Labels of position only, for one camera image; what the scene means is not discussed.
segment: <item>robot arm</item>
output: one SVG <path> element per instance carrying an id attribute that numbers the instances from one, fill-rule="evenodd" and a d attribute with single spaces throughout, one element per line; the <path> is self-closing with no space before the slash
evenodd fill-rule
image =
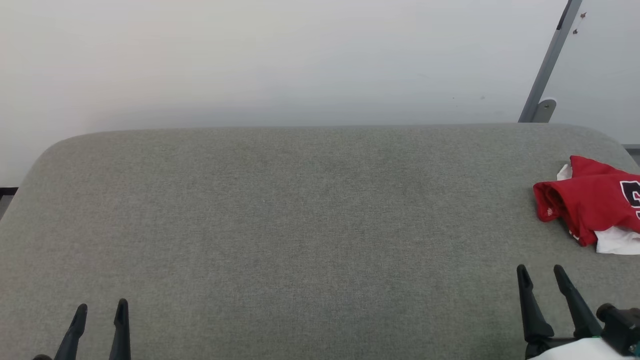
<path id="1" fill-rule="evenodd" d="M 522 326 L 527 342 L 525 359 L 617 360 L 640 357 L 640 310 L 616 309 L 604 304 L 596 312 L 600 323 L 560 265 L 554 267 L 560 292 L 569 305 L 575 326 L 572 338 L 554 338 L 533 295 L 533 282 L 524 265 L 517 268 Z"/>
<path id="2" fill-rule="evenodd" d="M 84 333 L 86 323 L 87 306 L 81 304 L 76 310 L 74 319 L 71 320 L 69 330 L 60 343 L 60 348 L 54 360 L 76 360 L 78 341 Z M 129 304 L 125 299 L 120 299 L 116 317 L 113 320 L 116 332 L 113 335 L 113 344 L 109 360 L 131 360 L 131 339 L 129 336 Z M 33 360 L 51 360 L 47 355 L 38 355 Z"/>

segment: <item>white wall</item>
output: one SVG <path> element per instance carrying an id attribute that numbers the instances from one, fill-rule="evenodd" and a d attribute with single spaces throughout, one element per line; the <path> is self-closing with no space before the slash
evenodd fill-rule
<path id="1" fill-rule="evenodd" d="M 4 0 L 0 186 L 94 131 L 516 122 L 558 0 Z"/>
<path id="2" fill-rule="evenodd" d="M 583 0 L 575 28 L 543 93 L 557 101 L 551 122 L 640 144 L 640 1 Z"/>

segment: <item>gray upholstered surface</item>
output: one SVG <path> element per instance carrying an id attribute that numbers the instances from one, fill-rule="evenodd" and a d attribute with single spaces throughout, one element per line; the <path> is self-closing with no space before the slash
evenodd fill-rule
<path id="1" fill-rule="evenodd" d="M 515 268 L 569 335 L 552 267 L 638 306 L 639 258 L 580 248 L 531 186 L 614 140 L 548 124 L 99 133 L 47 150 L 0 220 L 0 348 L 134 359 L 520 359 Z"/>

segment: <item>red shirt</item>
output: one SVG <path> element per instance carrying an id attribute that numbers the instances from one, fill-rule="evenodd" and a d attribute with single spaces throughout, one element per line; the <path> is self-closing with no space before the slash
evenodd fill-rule
<path id="1" fill-rule="evenodd" d="M 640 176 L 572 156 L 571 179 L 533 186 L 538 218 L 561 217 L 582 246 L 595 243 L 593 231 L 622 226 L 640 233 Z"/>

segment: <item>floor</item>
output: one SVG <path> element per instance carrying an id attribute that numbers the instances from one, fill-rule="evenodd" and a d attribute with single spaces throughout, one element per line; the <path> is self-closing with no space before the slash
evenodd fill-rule
<path id="1" fill-rule="evenodd" d="M 640 153 L 632 154 L 631 157 L 633 157 L 636 163 L 640 166 Z M 4 212 L 9 207 L 11 199 L 13 199 L 13 196 L 3 196 L 2 199 L 0 199 L 0 218 L 2 218 Z"/>

